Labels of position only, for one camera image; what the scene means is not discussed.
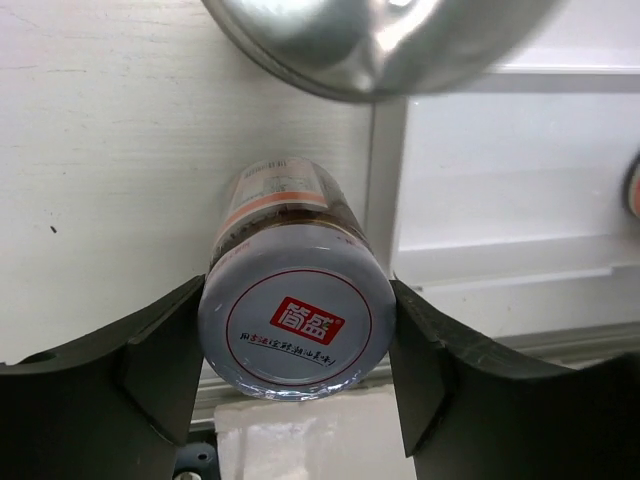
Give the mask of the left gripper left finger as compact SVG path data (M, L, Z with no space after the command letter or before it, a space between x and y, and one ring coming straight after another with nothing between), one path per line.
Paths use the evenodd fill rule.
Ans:
M197 276L90 334L1 367L4 479L169 479L203 354Z

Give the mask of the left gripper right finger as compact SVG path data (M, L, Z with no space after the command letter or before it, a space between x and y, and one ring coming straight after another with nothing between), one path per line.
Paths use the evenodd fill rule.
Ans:
M573 370L518 353L400 281L390 363L420 479L635 479L639 357Z

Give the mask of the brown spice jar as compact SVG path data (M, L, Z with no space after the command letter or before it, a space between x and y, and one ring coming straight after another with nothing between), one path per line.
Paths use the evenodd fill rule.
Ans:
M623 207L635 218L640 216L639 206L640 154L636 153L623 179L621 198Z
M304 158L238 173L198 309L203 355L240 392L333 395L382 360L396 300L334 178Z

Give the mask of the blue-label silver-cap jar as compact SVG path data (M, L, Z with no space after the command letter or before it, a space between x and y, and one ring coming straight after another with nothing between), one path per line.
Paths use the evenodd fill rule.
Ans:
M347 103L451 90L538 29L556 1L207 1L229 40L300 90Z

